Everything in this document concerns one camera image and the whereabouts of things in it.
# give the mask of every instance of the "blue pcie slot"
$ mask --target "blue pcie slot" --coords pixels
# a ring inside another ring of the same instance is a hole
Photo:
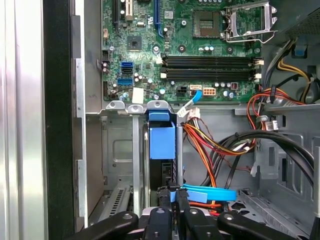
[[[158,29],[158,34],[160,37],[164,38],[162,33],[162,27],[160,22],[160,2],[161,0],[154,0],[153,12],[154,12],[154,25]]]
[[[123,61],[121,62],[121,68],[133,68],[134,63],[132,61]]]
[[[116,82],[119,86],[128,86],[132,85],[134,80],[132,78],[118,78]]]

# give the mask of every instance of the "black clip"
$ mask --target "black clip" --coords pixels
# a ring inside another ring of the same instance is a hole
[[[274,104],[276,100],[276,92],[277,92],[277,85],[273,84],[271,86],[271,92],[270,92],[270,102],[271,104]]]

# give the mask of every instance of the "black ram slot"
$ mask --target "black ram slot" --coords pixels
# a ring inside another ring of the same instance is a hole
[[[112,23],[114,25],[118,24],[119,20],[119,1],[113,0],[112,1]]]
[[[252,80],[250,71],[226,71],[209,69],[167,69],[168,81],[212,81],[212,82],[239,82]]]
[[[248,57],[165,56],[162,59],[169,68],[250,68],[252,63]]]

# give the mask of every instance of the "chip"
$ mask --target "chip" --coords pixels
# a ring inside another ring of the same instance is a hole
[[[220,13],[194,11],[193,36],[195,38],[220,38]]]
[[[141,36],[128,36],[127,37],[127,50],[130,52],[142,51],[142,37]]]

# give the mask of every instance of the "yellow wire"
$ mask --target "yellow wire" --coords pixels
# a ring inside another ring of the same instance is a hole
[[[188,126],[188,127],[192,128],[192,129],[196,130],[198,133],[201,133],[201,131],[198,128],[196,128],[196,127],[194,127],[194,126],[192,126],[192,125],[190,125],[188,123],[186,123],[185,126]],[[229,150],[229,149],[221,146],[220,144],[216,143],[215,141],[213,141],[212,139],[207,137],[205,134],[203,135],[203,137],[207,141],[209,141],[211,144],[215,145],[217,148],[219,148],[219,149],[221,149],[221,150],[223,150],[223,151],[225,151],[227,153],[230,153],[230,154],[233,154],[233,155],[242,155],[242,154],[246,154],[247,153],[247,151],[232,151],[232,150]]]
[[[203,151],[202,148],[199,146],[199,143],[198,143],[197,139],[196,139],[195,137],[193,137],[192,134],[190,134],[190,132],[189,132],[187,129],[185,129],[185,131],[187,132],[187,134],[189,135],[189,137],[190,137],[191,140],[193,141],[193,143],[194,143],[197,151],[199,152],[199,155],[200,155],[200,157],[201,157],[201,159],[202,159],[202,161],[203,161],[203,164],[205,165],[205,167],[206,167],[206,169],[207,169],[207,171],[208,171],[208,173],[209,173],[212,186],[213,186],[214,188],[216,188],[216,187],[217,187],[217,184],[216,184],[216,181],[215,181],[215,177],[210,173],[210,166],[209,166],[209,164],[208,164],[208,162],[207,162],[207,160],[206,160],[204,151]]]
[[[278,63],[278,69],[283,70],[283,71],[293,72],[296,74],[300,74],[302,77],[304,77],[306,79],[307,84],[311,84],[310,78],[301,69],[285,64],[283,59],[281,59],[281,61]],[[306,98],[307,94],[308,94],[308,86],[303,91],[301,99],[304,100]]]

